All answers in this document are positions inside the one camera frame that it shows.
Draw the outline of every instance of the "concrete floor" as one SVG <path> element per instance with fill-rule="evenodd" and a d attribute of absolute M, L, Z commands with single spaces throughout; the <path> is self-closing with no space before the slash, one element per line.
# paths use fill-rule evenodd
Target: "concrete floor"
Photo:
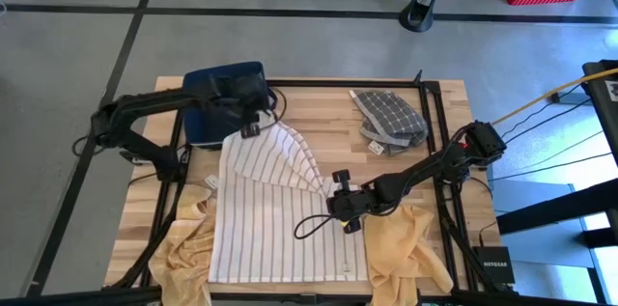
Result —
<path fill-rule="evenodd" d="M 5 1 L 130 7 L 138 2 Z M 151 0 L 149 6 L 396 12 L 406 3 Z M 504 0 L 437 0 L 435 11 L 618 16 L 612 0 L 530 7 L 509 6 Z M 6 281 L 0 284 L 0 297 L 17 296 L 23 290 L 74 163 L 70 144 L 88 129 L 88 117 L 96 109 L 130 19 L 130 15 L 17 12 L 0 18 L 0 112 L 5 121 L 0 128 L 0 179 L 4 185 L 0 190 L 0 252 L 2 257 L 10 257 L 0 259 L 0 278 Z M 191 70 L 248 60 L 262 61 L 268 76 L 403 78 L 422 69 L 426 78 L 465 80 L 474 117 L 491 121 L 581 76 L 585 62 L 615 59 L 616 54 L 618 25 L 438 21 L 429 32 L 413 34 L 393 20 L 146 15 L 118 95 L 148 92 L 159 75 L 184 75 Z M 565 109 L 551 108 L 545 113 Z M 508 156 L 495 165 L 494 175 L 518 172 L 598 128 L 590 108 L 581 108 L 564 118 L 510 146 Z M 505 123 L 500 131 L 517 121 Z M 603 138 L 591 143 L 595 152 L 606 148 Z M 593 150 L 589 147 L 569 151 L 548 164 L 588 156 Z M 608 158 L 590 161 L 586 172 L 601 169 L 601 163 L 607 171 L 599 173 L 599 177 L 615 175 L 611 174 L 615 167 Z M 114 151 L 94 159 L 45 293 L 100 287 L 130 172 L 131 166 Z M 524 179 L 575 182 L 585 187 L 573 174 L 560 169 Z"/>

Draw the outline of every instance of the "yellow cloth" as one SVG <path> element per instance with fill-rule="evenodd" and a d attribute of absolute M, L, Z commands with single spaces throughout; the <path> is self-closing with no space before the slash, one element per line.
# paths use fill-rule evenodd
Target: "yellow cloth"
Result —
<path fill-rule="evenodd" d="M 164 305 L 211 305 L 207 280 L 214 242 L 216 201 L 211 191 L 186 185 L 176 221 L 149 261 Z"/>
<path fill-rule="evenodd" d="M 401 205 L 388 216 L 365 218 L 372 305 L 416 305 L 417 277 L 432 277 L 444 292 L 453 289 L 453 280 L 426 240 L 433 218 L 410 205 Z"/>

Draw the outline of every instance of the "white striped towel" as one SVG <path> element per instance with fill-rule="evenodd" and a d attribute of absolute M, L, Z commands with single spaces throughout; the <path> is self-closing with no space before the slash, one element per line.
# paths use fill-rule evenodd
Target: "white striped towel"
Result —
<path fill-rule="evenodd" d="M 367 281 L 362 232 L 344 234 L 337 220 L 304 240 L 302 218 L 327 213 L 337 188 L 320 176 L 302 136 L 282 123 L 253 138 L 223 142 L 209 281 Z M 307 233 L 323 218 L 305 223 Z"/>

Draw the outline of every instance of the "wooden tabletop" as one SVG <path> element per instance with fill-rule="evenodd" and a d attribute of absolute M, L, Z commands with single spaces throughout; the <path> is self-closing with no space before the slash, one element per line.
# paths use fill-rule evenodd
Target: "wooden tabletop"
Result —
<path fill-rule="evenodd" d="M 180 76 L 159 77 L 155 89 L 160 91 L 178 88 L 182 85 L 182 82 L 183 78 Z M 462 80 L 440 80 L 439 82 L 449 133 L 453 134 L 455 130 L 466 125 L 472 119 L 464 82 Z M 350 88 L 279 87 L 279 89 L 285 94 L 288 101 L 283 122 L 302 134 L 318 162 L 320 172 L 324 176 L 330 175 L 333 171 L 349 169 L 352 183 L 358 184 L 383 173 L 400 172 L 429 155 L 426 143 L 395 156 L 378 156 L 369 151 L 367 149 L 369 140 L 359 132 L 363 116 L 351 100 Z M 418 90 L 391 89 L 391 91 L 405 99 L 414 110 L 421 112 Z M 277 110 L 280 110 L 281 106 L 282 103 L 279 103 Z M 434 126 L 436 147 L 440 149 L 439 126 L 437 125 L 432 99 L 430 99 L 430 113 Z M 169 144 L 175 116 L 176 112 L 167 112 L 148 117 L 144 136 L 158 145 Z M 217 175 L 219 156 L 220 152 L 194 149 L 189 164 L 187 182 L 204 184 L 206 176 Z M 137 178 L 153 171 L 154 168 L 151 166 L 135 167 L 132 177 Z M 482 181 L 486 180 L 485 173 L 479 171 L 473 171 L 472 176 Z M 138 181 L 128 189 L 118 237 L 105 277 L 106 285 L 120 279 L 146 247 L 159 186 L 156 178 L 152 177 Z M 170 196 L 174 191 L 174 186 L 172 186 Z M 448 190 L 445 191 L 446 196 L 450 197 Z M 470 243 L 471 245 L 478 245 L 479 231 L 495 221 L 492 198 L 482 184 L 476 181 L 468 181 L 463 185 L 462 202 Z M 435 214 L 428 242 L 436 253 L 444 259 L 440 228 L 437 222 L 433 182 L 431 180 L 424 181 L 415 186 L 404 199 L 404 203 L 414 204 Z M 451 210 L 451 216 L 454 218 L 452 208 L 449 208 L 449 210 Z M 483 240 L 486 245 L 501 244 L 496 225 L 483 232 Z M 453 247 L 460 288 L 466 289 L 463 256 L 455 242 L 453 242 Z M 428 278 L 419 278 L 417 287 L 424 295 L 443 294 L 437 285 Z M 212 283 L 210 289 L 211 292 L 314 292 L 322 294 L 371 294 L 372 291 L 369 282 Z"/>

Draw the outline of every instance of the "yellow cable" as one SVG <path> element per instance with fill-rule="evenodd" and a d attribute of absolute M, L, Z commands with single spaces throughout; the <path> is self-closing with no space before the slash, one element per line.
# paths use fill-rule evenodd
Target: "yellow cable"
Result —
<path fill-rule="evenodd" d="M 557 93 L 557 92 L 559 92 L 561 90 L 564 90 L 564 89 L 566 89 L 566 88 L 568 88 L 570 86 L 574 86 L 576 84 L 579 84 L 579 83 L 582 83 L 582 82 L 585 82 L 585 81 L 589 81 L 589 80 L 593 80 L 593 79 L 598 79 L 598 78 L 605 77 L 605 76 L 608 76 L 608 75 L 611 75 L 611 74 L 615 74 L 615 73 L 618 73 L 618 69 L 604 70 L 604 71 L 596 73 L 596 74 L 591 74 L 591 75 L 587 75 L 587 76 L 581 77 L 578 80 L 574 80 L 574 81 L 569 82 L 569 83 L 567 83 L 567 84 L 565 84 L 563 86 L 557 87 L 557 88 L 553 89 L 552 91 L 544 94 L 543 96 L 538 97 L 535 100 L 531 101 L 530 103 L 524 105 L 523 107 L 518 108 L 518 109 L 514 110 L 513 112 L 505 115 L 504 117 L 496 120 L 495 122 L 492 123 L 492 125 L 500 124 L 500 123 L 504 122 L 505 120 L 507 120 L 507 119 L 513 117 L 514 115 L 518 114 L 522 110 L 528 108 L 529 106 L 531 106 L 531 105 L 541 101 L 544 98 L 550 97 L 553 94 L 555 94 L 555 93 Z"/>

